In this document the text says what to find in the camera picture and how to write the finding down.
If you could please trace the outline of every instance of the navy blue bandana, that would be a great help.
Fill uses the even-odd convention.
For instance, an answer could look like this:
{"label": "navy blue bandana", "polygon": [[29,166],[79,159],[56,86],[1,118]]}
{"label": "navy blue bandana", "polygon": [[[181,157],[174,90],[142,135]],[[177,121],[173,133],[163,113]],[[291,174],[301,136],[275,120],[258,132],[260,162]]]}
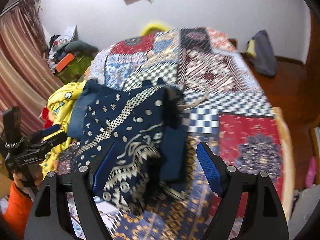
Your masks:
{"label": "navy blue bandana", "polygon": [[177,101],[180,91],[159,80],[156,86],[130,91],[103,89],[86,110],[83,138],[73,170],[89,165],[115,142],[119,149],[116,162],[98,196],[127,211],[141,213],[150,181],[150,161],[160,157],[159,145],[165,127],[177,129],[181,118]]}

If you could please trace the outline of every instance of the blue gripper pad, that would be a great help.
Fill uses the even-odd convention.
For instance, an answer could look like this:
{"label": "blue gripper pad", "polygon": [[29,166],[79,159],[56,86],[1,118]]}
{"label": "blue gripper pad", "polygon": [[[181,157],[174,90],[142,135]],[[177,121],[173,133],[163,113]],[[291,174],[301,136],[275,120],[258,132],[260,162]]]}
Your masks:
{"label": "blue gripper pad", "polygon": [[213,154],[205,142],[198,143],[196,152],[211,190],[222,197],[228,187],[226,164],[220,156]]}
{"label": "blue gripper pad", "polygon": [[92,186],[92,191],[96,195],[104,191],[103,188],[119,154],[116,144],[113,143],[104,149],[101,156],[95,157],[96,160],[93,162],[93,165],[89,165],[91,168],[89,182]]}

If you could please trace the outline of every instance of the orange box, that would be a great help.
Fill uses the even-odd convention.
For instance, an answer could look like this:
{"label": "orange box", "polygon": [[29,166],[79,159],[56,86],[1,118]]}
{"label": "orange box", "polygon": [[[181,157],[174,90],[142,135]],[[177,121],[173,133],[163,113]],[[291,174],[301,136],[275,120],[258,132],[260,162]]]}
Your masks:
{"label": "orange box", "polygon": [[72,53],[68,53],[56,66],[56,71],[61,72],[73,59],[75,56]]}

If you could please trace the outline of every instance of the gray cloth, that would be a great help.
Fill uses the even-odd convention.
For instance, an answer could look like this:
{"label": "gray cloth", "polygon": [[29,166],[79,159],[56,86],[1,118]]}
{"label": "gray cloth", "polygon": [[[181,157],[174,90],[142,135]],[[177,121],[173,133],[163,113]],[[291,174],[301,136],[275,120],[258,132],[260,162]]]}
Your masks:
{"label": "gray cloth", "polygon": [[76,53],[78,51],[81,51],[82,53],[86,55],[91,55],[94,52],[98,51],[98,48],[89,45],[88,43],[85,43],[83,41],[73,41],[70,42],[64,49],[65,53]]}
{"label": "gray cloth", "polygon": [[301,193],[288,222],[289,239],[294,239],[307,223],[318,204],[319,198],[320,185],[305,189]]}
{"label": "gray cloth", "polygon": [[261,75],[273,77],[277,73],[277,60],[266,30],[259,31],[252,39],[257,55],[252,59],[255,70]]}

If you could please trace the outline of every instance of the red patterned fabric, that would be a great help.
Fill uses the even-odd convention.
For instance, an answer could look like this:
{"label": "red patterned fabric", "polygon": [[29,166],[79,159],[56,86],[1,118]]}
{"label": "red patterned fabric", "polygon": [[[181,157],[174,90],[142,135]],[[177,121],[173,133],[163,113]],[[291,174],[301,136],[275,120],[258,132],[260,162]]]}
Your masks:
{"label": "red patterned fabric", "polygon": [[246,85],[231,56],[188,50],[179,67],[178,83],[195,90],[211,92],[241,91]]}
{"label": "red patterned fabric", "polygon": [[[220,114],[219,123],[219,156],[226,165],[251,174],[265,170],[281,199],[282,151],[275,120]],[[247,193],[242,194],[237,218],[244,216],[247,196]],[[210,215],[214,215],[219,202],[219,197],[212,198]]]}
{"label": "red patterned fabric", "polygon": [[111,54],[134,54],[136,52],[145,52],[153,48],[155,34],[131,38],[117,43],[111,50]]}
{"label": "red patterned fabric", "polygon": [[230,52],[237,51],[225,33],[219,32],[212,28],[207,28],[207,32],[210,36],[212,48],[222,49]]}

